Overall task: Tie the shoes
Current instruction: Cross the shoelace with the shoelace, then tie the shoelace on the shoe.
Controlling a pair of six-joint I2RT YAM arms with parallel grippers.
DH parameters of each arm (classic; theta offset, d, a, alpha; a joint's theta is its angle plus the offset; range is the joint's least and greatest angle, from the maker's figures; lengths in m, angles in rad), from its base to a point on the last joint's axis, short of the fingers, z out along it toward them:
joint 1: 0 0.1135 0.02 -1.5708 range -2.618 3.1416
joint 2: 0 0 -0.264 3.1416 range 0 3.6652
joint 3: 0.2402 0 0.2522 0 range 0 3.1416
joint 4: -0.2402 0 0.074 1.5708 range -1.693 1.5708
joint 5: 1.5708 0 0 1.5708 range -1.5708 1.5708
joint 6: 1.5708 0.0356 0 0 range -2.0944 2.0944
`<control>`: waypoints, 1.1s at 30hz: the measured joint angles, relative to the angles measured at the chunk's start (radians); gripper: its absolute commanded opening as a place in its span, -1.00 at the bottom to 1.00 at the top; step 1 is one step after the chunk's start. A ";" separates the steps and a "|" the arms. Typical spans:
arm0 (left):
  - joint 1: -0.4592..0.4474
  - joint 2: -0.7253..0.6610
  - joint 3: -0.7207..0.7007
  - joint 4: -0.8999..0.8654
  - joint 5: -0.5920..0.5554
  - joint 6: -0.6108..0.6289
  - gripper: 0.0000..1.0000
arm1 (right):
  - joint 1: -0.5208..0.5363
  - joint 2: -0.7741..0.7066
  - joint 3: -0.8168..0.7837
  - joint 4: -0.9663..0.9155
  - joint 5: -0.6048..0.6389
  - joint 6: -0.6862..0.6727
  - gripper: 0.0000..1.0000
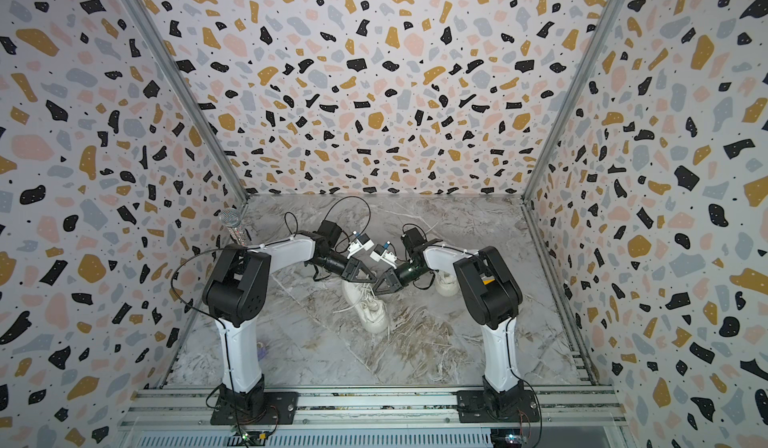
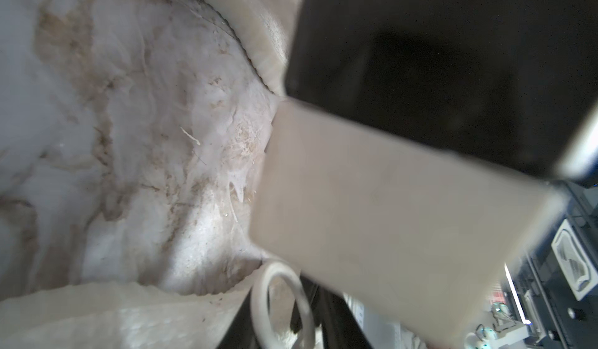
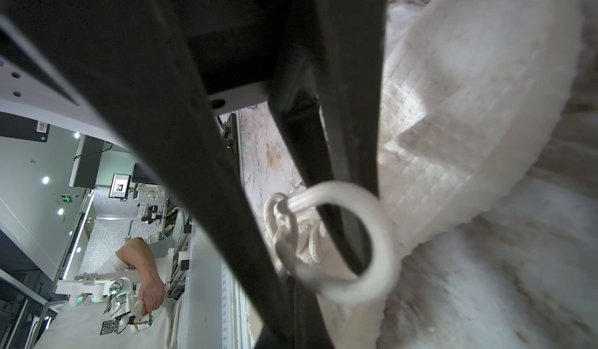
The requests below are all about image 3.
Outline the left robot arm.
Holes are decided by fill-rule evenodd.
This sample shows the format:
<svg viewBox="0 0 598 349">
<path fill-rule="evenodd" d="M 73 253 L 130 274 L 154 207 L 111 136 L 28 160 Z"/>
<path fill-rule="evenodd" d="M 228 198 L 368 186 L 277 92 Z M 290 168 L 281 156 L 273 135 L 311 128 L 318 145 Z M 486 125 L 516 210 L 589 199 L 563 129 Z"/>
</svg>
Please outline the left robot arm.
<svg viewBox="0 0 598 349">
<path fill-rule="evenodd" d="M 383 300 L 398 273 L 378 200 L 386 0 L 1 0 L 3 112 L 133 151 L 196 218 L 265 324 L 261 348 L 330 347 L 317 304 Z M 296 258 L 274 270 L 221 110 L 266 101 L 306 184 L 277 204 L 316 208 L 353 280 Z"/>
</svg>

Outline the person forearm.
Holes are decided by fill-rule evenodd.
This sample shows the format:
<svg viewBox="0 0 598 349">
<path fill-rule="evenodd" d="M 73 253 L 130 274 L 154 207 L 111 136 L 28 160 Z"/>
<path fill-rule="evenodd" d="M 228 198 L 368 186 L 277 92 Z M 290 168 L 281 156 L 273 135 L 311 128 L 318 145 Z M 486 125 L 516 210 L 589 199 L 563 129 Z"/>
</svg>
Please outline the person forearm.
<svg viewBox="0 0 598 349">
<path fill-rule="evenodd" d="M 116 256 L 128 266 L 137 269 L 142 281 L 160 279 L 154 254 L 142 238 L 129 240 L 116 252 Z"/>
</svg>

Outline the person hand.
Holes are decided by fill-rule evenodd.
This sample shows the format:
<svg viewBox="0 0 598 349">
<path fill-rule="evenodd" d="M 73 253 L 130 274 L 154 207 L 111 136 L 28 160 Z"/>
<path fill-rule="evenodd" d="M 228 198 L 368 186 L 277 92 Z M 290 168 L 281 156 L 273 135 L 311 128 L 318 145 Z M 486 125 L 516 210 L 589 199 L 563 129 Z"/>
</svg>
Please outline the person hand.
<svg viewBox="0 0 598 349">
<path fill-rule="evenodd" d="M 158 276 L 149 276 L 141 281 L 139 300 L 143 302 L 142 315 L 159 309 L 165 299 L 165 285 Z"/>
</svg>

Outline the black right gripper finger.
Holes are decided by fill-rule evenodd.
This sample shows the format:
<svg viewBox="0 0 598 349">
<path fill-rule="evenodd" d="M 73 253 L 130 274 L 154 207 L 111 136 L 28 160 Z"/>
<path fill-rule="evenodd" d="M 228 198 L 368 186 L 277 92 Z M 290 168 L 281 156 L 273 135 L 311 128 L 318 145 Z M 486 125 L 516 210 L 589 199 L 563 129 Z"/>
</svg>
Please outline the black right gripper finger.
<svg viewBox="0 0 598 349">
<path fill-rule="evenodd" d="M 294 344 L 299 349 L 334 349 L 316 295 L 293 280 Z"/>
</svg>

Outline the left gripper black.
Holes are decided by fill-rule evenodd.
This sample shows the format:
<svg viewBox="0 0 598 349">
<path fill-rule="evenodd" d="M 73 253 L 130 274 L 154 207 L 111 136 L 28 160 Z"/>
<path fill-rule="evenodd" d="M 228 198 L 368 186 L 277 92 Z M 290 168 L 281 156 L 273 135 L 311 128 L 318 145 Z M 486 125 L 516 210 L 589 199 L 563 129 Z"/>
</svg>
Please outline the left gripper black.
<svg viewBox="0 0 598 349">
<path fill-rule="evenodd" d="M 387 0 L 1 0 L 4 33 L 203 227 L 265 324 L 294 319 L 214 116 L 268 102 L 304 183 L 378 193 Z"/>
</svg>

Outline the white sneaker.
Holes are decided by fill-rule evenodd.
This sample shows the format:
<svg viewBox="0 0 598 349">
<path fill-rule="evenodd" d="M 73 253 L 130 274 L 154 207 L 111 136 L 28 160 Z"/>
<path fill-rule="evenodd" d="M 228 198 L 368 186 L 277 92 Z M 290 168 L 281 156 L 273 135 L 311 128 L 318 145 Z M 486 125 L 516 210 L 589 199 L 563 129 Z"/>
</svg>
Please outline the white sneaker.
<svg viewBox="0 0 598 349">
<path fill-rule="evenodd" d="M 373 348 L 402 260 L 525 175 L 568 100 L 579 0 L 431 0 L 386 58 L 379 195 L 326 182 L 264 207 L 277 271 L 308 285 L 334 348 Z"/>
</svg>

